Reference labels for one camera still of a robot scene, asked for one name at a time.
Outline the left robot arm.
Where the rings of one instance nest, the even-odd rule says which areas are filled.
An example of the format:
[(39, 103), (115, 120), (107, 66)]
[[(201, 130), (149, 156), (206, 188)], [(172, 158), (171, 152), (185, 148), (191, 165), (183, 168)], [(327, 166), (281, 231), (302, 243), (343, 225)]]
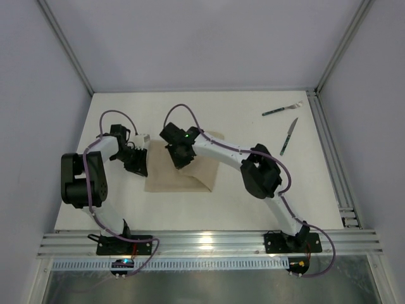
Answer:
[(136, 133), (115, 124), (102, 133), (82, 154), (67, 153), (61, 157), (61, 198), (67, 205), (82, 210), (99, 227), (101, 235), (129, 241), (134, 237), (125, 219), (108, 201), (108, 180), (104, 164), (122, 162), (132, 174), (147, 177), (150, 135)]

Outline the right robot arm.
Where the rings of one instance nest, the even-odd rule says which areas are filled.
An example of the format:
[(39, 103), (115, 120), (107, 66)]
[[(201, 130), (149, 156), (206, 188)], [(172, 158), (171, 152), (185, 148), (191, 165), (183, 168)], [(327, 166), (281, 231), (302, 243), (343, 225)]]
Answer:
[(277, 219), (280, 234), (291, 252), (303, 250), (307, 243), (309, 227), (284, 201), (280, 165), (267, 148), (257, 144), (253, 148), (231, 145), (215, 136), (190, 127), (188, 130), (168, 123), (160, 132), (166, 141), (171, 160), (177, 169), (189, 165), (195, 157), (207, 157), (226, 164), (242, 176), (245, 190), (263, 200)]

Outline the beige cloth napkin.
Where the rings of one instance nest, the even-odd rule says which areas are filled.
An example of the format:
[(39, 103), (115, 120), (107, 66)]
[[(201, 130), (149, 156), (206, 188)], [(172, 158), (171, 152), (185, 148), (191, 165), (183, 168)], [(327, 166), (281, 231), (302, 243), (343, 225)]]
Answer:
[(219, 162), (196, 156), (184, 168), (176, 169), (166, 143), (152, 140), (147, 153), (144, 190), (150, 193), (210, 193), (216, 182)]

